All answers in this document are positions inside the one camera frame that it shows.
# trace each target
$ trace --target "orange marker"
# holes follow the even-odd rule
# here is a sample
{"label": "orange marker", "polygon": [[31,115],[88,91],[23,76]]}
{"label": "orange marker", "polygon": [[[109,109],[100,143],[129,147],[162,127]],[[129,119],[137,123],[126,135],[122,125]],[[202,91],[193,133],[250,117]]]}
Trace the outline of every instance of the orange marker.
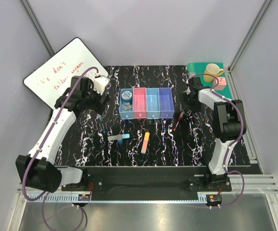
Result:
{"label": "orange marker", "polygon": [[150,133],[146,132],[144,135],[143,145],[142,145],[142,149],[141,149],[142,154],[146,154],[146,152],[147,152],[149,137],[150,137]]}

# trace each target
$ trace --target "cable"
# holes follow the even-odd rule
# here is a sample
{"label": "cable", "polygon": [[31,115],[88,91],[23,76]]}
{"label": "cable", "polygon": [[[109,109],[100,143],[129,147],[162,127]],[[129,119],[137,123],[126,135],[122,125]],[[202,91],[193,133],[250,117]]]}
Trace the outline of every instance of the cable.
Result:
{"label": "cable", "polygon": [[91,197],[92,197],[92,189],[93,189],[93,183],[91,182],[91,186],[89,184],[89,189],[90,189],[90,201],[91,201]]}
{"label": "cable", "polygon": [[188,179],[188,181],[194,183],[195,185],[200,185],[200,184],[202,184],[202,183],[204,182],[204,180],[202,180],[202,181],[200,181],[200,182],[195,182],[195,181],[190,180],[190,179]]}
{"label": "cable", "polygon": [[79,83],[80,80],[83,78],[83,76],[84,76],[87,72],[89,72],[90,70],[92,70],[92,69],[95,69],[95,70],[96,70],[96,73],[99,72],[99,70],[98,70],[97,67],[92,66],[92,67],[88,68],[87,70],[85,70],[85,71],[82,73],[82,75],[78,78],[78,80],[76,81],[75,85],[73,86],[73,88],[72,88],[71,91],[69,92],[68,96],[66,97],[65,101],[63,102],[63,104],[62,104],[62,106],[61,106],[61,108],[60,108],[60,110],[59,110],[57,116],[56,116],[55,119],[53,120],[53,123],[51,124],[50,128],[48,129],[46,135],[44,136],[44,139],[42,140],[41,144],[39,145],[38,150],[37,150],[37,151],[35,152],[35,154],[33,155],[32,159],[30,160],[30,162],[29,162],[29,164],[28,164],[28,166],[27,166],[27,168],[26,168],[26,170],[25,170],[25,174],[24,174],[24,177],[23,177],[23,183],[22,183],[22,190],[23,190],[23,195],[24,195],[25,199],[28,200],[28,201],[36,201],[36,200],[38,200],[41,196],[43,196],[44,193],[45,193],[45,191],[42,192],[38,197],[36,197],[36,198],[34,198],[34,199],[30,198],[30,197],[27,195],[27,192],[26,192],[26,189],[25,189],[25,183],[26,183],[26,180],[27,180],[28,172],[29,172],[29,170],[30,170],[30,168],[31,168],[31,166],[32,166],[32,164],[33,164],[33,161],[36,159],[36,157],[38,156],[38,154],[39,154],[40,151],[42,150],[42,147],[43,147],[44,143],[46,142],[47,138],[49,137],[49,135],[50,135],[50,133],[51,133],[53,127],[55,126],[55,124],[56,124],[58,118],[60,117],[60,114],[62,113],[62,110],[64,109],[66,103],[69,101],[70,97],[72,96],[72,94],[73,94],[74,90],[76,89],[78,83]]}
{"label": "cable", "polygon": [[[45,218],[44,207],[45,207],[45,201],[46,201],[46,199],[47,199],[48,194],[49,194],[49,192],[46,193],[46,195],[44,196],[43,202],[42,202],[42,218],[43,218],[44,224],[46,225],[46,227],[47,227],[50,231],[57,231],[57,230],[54,230],[52,227],[50,227],[49,224],[47,223],[47,220],[49,220],[51,217],[48,218],[47,220],[46,220],[46,218]],[[81,226],[81,224],[82,224],[82,222],[83,222],[83,217],[84,217],[84,216],[87,218],[87,214],[86,214],[85,210],[84,210],[82,207],[80,207],[80,206],[77,205],[77,209],[78,209],[78,208],[79,208],[80,211],[81,211],[81,220],[80,220],[80,223],[77,225],[77,227],[74,228],[72,231],[76,231],[76,230],[79,229],[79,227]]]}
{"label": "cable", "polygon": [[55,217],[56,215],[58,215],[59,213],[61,213],[63,210],[72,207],[72,205],[66,205],[62,208],[60,208],[58,211],[56,211],[54,214],[52,214],[49,218],[46,218],[46,221],[49,221],[50,219],[52,219],[53,217]]}
{"label": "cable", "polygon": [[228,156],[228,154],[229,154],[229,150],[230,150],[231,146],[232,146],[234,143],[238,142],[238,141],[242,138],[242,136],[243,136],[243,132],[244,132],[244,121],[243,121],[243,118],[242,118],[241,113],[240,113],[239,109],[237,108],[237,106],[236,106],[234,103],[232,103],[231,100],[229,100],[229,99],[223,97],[222,95],[218,94],[218,93],[214,90],[214,88],[217,87],[217,86],[219,85],[219,79],[218,79],[216,76],[211,75],[211,74],[208,74],[208,73],[202,73],[202,74],[196,74],[196,75],[194,75],[194,76],[192,76],[192,77],[190,77],[190,78],[194,78],[194,77],[198,77],[198,76],[202,76],[202,75],[211,76],[211,77],[213,77],[213,78],[216,80],[216,85],[213,86],[213,87],[211,88],[211,93],[212,93],[213,95],[217,96],[218,98],[220,98],[220,99],[222,99],[222,100],[228,102],[230,105],[232,105],[232,107],[235,109],[235,111],[237,112],[237,114],[238,114],[238,116],[239,116],[239,118],[240,118],[240,134],[239,134],[239,136],[238,136],[234,141],[232,141],[232,142],[228,145],[228,148],[227,148],[227,150],[226,150],[225,157],[224,157],[224,160],[223,160],[223,163],[222,163],[222,164],[223,164],[223,168],[224,168],[225,172],[226,172],[228,175],[229,175],[229,174],[232,174],[232,173],[237,173],[237,174],[240,175],[241,180],[242,180],[242,188],[241,188],[241,191],[240,191],[240,194],[238,195],[238,197],[237,197],[233,202],[231,202],[231,203],[229,203],[229,204],[227,204],[227,205],[221,206],[221,207],[229,207],[229,206],[235,204],[237,201],[240,200],[240,197],[243,195],[244,189],[245,189],[245,179],[244,179],[244,176],[242,175],[242,173],[239,172],[239,171],[236,171],[236,170],[233,170],[233,171],[230,171],[230,172],[229,172],[229,171],[226,169],[226,159],[227,159],[227,156]]}
{"label": "cable", "polygon": [[219,192],[217,195],[220,195],[221,194],[221,185],[219,186]]}

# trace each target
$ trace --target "whiteboard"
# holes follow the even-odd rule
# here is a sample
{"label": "whiteboard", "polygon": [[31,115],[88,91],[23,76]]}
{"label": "whiteboard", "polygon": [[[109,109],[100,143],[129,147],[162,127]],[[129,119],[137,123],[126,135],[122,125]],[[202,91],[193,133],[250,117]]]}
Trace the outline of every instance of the whiteboard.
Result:
{"label": "whiteboard", "polygon": [[[24,84],[54,109],[56,100],[71,86],[72,77],[80,76],[91,66],[97,67],[101,75],[108,76],[108,72],[81,39],[75,38],[28,75]],[[96,73],[96,70],[91,70],[85,76],[89,77],[92,73]]]}

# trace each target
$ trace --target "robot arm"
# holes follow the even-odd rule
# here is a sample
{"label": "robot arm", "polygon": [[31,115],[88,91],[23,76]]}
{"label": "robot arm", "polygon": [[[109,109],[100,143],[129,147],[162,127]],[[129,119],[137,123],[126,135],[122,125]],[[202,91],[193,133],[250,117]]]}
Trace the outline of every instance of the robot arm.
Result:
{"label": "robot arm", "polygon": [[[201,84],[199,77],[193,77],[188,81],[189,88],[180,96],[181,106],[183,110],[191,110],[192,112],[200,112],[202,103],[213,110],[213,132],[216,136],[216,145],[213,152],[212,160],[209,162],[206,174],[204,175],[207,186],[217,187],[225,182],[227,174],[224,170],[228,166],[233,148],[236,143],[231,145],[228,155],[224,161],[228,145],[232,143],[240,134],[241,123],[237,112],[233,106],[222,98],[217,97],[211,92],[209,87]],[[241,100],[231,100],[239,109],[243,121],[245,114],[243,103]],[[246,124],[243,123],[243,134],[246,132]]]}
{"label": "robot arm", "polygon": [[48,192],[55,192],[59,186],[80,183],[82,180],[82,170],[76,167],[55,167],[54,161],[58,149],[71,125],[76,121],[78,115],[86,110],[91,109],[98,114],[102,114],[109,96],[105,95],[105,89],[109,84],[109,79],[105,76],[83,77],[75,88],[69,101],[62,109],[58,120],[55,118],[61,109],[70,89],[73,88],[79,77],[72,77],[71,88],[68,88],[63,96],[56,101],[56,109],[53,110],[52,117],[40,137],[37,144],[29,151],[28,155],[19,155],[16,159],[16,167],[21,181],[28,163],[38,150],[40,144],[47,136],[34,160],[26,179],[26,186],[40,189]]}

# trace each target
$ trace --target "purple bin compartment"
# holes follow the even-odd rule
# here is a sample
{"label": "purple bin compartment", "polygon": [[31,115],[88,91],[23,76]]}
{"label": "purple bin compartment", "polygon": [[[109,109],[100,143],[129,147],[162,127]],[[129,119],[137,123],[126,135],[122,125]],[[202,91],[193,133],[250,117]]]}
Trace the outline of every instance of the purple bin compartment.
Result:
{"label": "purple bin compartment", "polygon": [[159,88],[160,118],[169,119],[174,115],[174,104],[171,88]]}
{"label": "purple bin compartment", "polygon": [[134,88],[133,107],[135,119],[143,119],[147,117],[146,88]]}

